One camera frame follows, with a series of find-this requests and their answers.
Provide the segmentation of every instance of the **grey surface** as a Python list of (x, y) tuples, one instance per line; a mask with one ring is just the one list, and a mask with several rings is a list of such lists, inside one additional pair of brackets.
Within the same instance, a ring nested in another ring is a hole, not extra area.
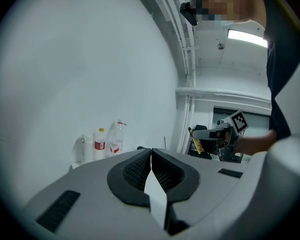
[(70, 171), (35, 195), (24, 211), (36, 219), (65, 190), (73, 190), (81, 196), (57, 229), (58, 236), (69, 240), (165, 238), (167, 233), (148, 208), (124, 204), (108, 187), (109, 170), (141, 151), (90, 162)]
[(240, 180), (219, 205), (196, 225), (177, 235), (175, 239), (219, 239), (248, 207), (256, 190), (265, 157), (266, 152), (252, 156)]
[(247, 167), (247, 164), (244, 163), (207, 160), (169, 150), (160, 150), (192, 166), (200, 174), (200, 185), (192, 196), (186, 201), (173, 204), (178, 220), (182, 220), (190, 226), (194, 226), (213, 211), (240, 181), (238, 178), (218, 173), (218, 171), (225, 168), (243, 173)]
[[(249, 164), (160, 150), (200, 173), (200, 185), (190, 199), (173, 204), (177, 218), (190, 228), (172, 237), (147, 208), (125, 205), (109, 190), (110, 168), (141, 150), (74, 169), (38, 193), (26, 211), (36, 219), (64, 190), (74, 190), (82, 196), (57, 231), (58, 236), (67, 239), (231, 240), (256, 237), (262, 229), (273, 227), (300, 195), (300, 137), (277, 142), (268, 154), (255, 154)], [(243, 175), (238, 179), (218, 173), (222, 168)]]
[(300, 135), (278, 141), (264, 160), (255, 193), (244, 213), (221, 239), (261, 238), (300, 198)]

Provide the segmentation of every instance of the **plastic bottle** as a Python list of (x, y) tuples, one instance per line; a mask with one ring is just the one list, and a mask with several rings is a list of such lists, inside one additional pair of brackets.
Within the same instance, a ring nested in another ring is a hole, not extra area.
[(124, 145), (124, 126), (119, 119), (117, 123), (112, 124), (107, 135), (107, 157), (118, 155), (122, 152)]
[(93, 161), (93, 136), (89, 134), (84, 134), (82, 136), (83, 143), (83, 157), (82, 164), (89, 163)]
[(105, 129), (99, 128), (99, 131), (94, 133), (94, 158), (100, 160), (106, 157), (106, 139)]

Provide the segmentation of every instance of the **white conduit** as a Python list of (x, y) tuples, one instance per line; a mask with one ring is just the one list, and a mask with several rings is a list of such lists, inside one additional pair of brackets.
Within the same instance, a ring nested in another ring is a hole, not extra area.
[[(174, 20), (172, 14), (171, 14), (171, 11), (170, 11), (170, 9), (169, 9), (169, 7), (168, 7), (168, 4), (167, 4), (166, 0), (162, 0), (162, 3), (163, 3), (163, 6), (165, 7), (165, 9), (166, 9), (166, 11), (167, 11), (167, 13), (168, 13), (168, 15), (169, 15), (169, 18), (170, 18), (170, 20), (171, 20), (171, 22), (172, 22), (172, 26), (173, 26), (173, 28), (174, 28), (176, 37), (178, 38), (178, 42), (179, 42), (180, 48), (183, 48), (182, 40), (181, 40), (181, 38), (180, 38), (180, 35), (179, 35), (179, 32), (178, 32), (178, 29), (177, 29), (175, 20)], [(183, 59), (184, 71), (185, 71), (185, 74), (187, 75), (188, 72), (187, 72), (187, 69), (186, 69), (186, 68), (187, 68), (187, 64), (186, 64), (185, 52), (186, 52), (186, 51), (182, 51), (182, 59)]]
[[(186, 85), (188, 86), (190, 84), (190, 79), (189, 77), (186, 79)], [(181, 148), (182, 148), (182, 144), (183, 144), (183, 139), (184, 139), (184, 128), (187, 127), (186, 123), (187, 123), (187, 118), (188, 118), (188, 112), (189, 112), (189, 96), (185, 97), (185, 101), (184, 101), (184, 110), (183, 110), (183, 120), (181, 122), (183, 122), (183, 127), (181, 128), (182, 132), (180, 134), (179, 137), (179, 142), (178, 142), (178, 146), (176, 148), (176, 152), (180, 153), (181, 152)]]
[[(179, 15), (179, 10), (177, 9), (177, 6), (176, 6), (176, 3), (175, 3), (174, 0), (167, 0), (167, 1), (168, 1), (168, 4), (170, 5), (173, 16), (175, 18), (176, 25), (179, 29), (181, 42), (182, 42), (182, 47), (186, 48), (187, 47), (186, 37), (185, 37), (184, 29), (182, 27), (180, 15)], [(190, 72), (189, 72), (189, 67), (190, 66), (189, 66), (189, 57), (188, 57), (188, 52), (187, 51), (184, 52), (184, 57), (185, 57), (185, 64), (186, 64), (186, 70), (187, 70), (186, 75), (189, 75), (190, 74)]]
[[(190, 118), (189, 118), (188, 127), (191, 127), (192, 119), (194, 117), (195, 102), (196, 102), (196, 98), (192, 97), (192, 99), (191, 99), (191, 112), (190, 112)], [(182, 152), (181, 152), (182, 154), (185, 154), (187, 152), (188, 139), (189, 139), (189, 136), (190, 136), (188, 127), (187, 126), (185, 127), (185, 129), (186, 129), (186, 135), (184, 136), (183, 149), (182, 149)]]
[[(179, 0), (179, 2), (182, 3), (186, 3), (186, 0)], [(190, 40), (190, 46), (194, 47), (195, 46), (195, 39), (194, 39), (194, 32), (193, 32), (193, 28), (192, 25), (186, 20), (186, 26), (187, 26), (187, 30), (188, 30), (188, 34), (189, 34), (189, 40)], [(193, 84), (192, 87), (195, 88), (196, 87), (196, 52), (194, 49), (191, 50), (191, 65), (192, 65), (192, 80), (193, 80)], [(181, 138), (181, 150), (177, 150), (177, 153), (181, 153), (184, 154), (186, 152), (187, 149), (187, 143), (188, 143), (188, 139), (190, 136), (188, 127), (191, 127), (192, 125), (192, 120), (193, 120), (193, 116), (194, 116), (194, 111), (195, 111), (195, 101), (196, 98), (193, 97), (192, 101), (191, 101), (191, 112), (189, 113), (189, 106), (190, 106), (190, 97), (188, 98), (188, 104), (187, 104), (187, 110), (186, 110), (186, 116), (185, 116), (185, 121), (184, 121), (184, 127), (183, 127), (183, 131), (182, 131), (182, 138)]]
[(269, 97), (263, 97), (260, 95), (255, 95), (243, 91), (233, 91), (233, 90), (222, 90), (222, 89), (204, 89), (204, 88), (187, 88), (178, 87), (175, 92), (179, 95), (190, 95), (192, 97), (200, 97), (204, 95), (213, 95), (227, 98), (235, 98), (242, 100), (249, 100), (254, 102), (262, 102), (266, 104), (271, 104), (271, 99)]

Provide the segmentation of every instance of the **white paper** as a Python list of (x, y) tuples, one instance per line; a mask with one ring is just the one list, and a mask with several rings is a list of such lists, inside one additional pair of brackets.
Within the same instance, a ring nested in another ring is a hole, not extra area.
[(166, 219), (167, 194), (161, 187), (152, 170), (146, 179), (144, 193), (147, 194), (150, 199), (151, 215), (163, 229)]

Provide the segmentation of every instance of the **black shirt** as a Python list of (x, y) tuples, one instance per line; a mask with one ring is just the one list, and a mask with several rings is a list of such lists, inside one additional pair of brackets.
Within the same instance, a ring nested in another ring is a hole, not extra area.
[(276, 131), (280, 140), (291, 135), (291, 132), (275, 97), (299, 65), (300, 22), (285, 0), (263, 1), (266, 10), (263, 38), (268, 42), (266, 73), (272, 104), (269, 128)]

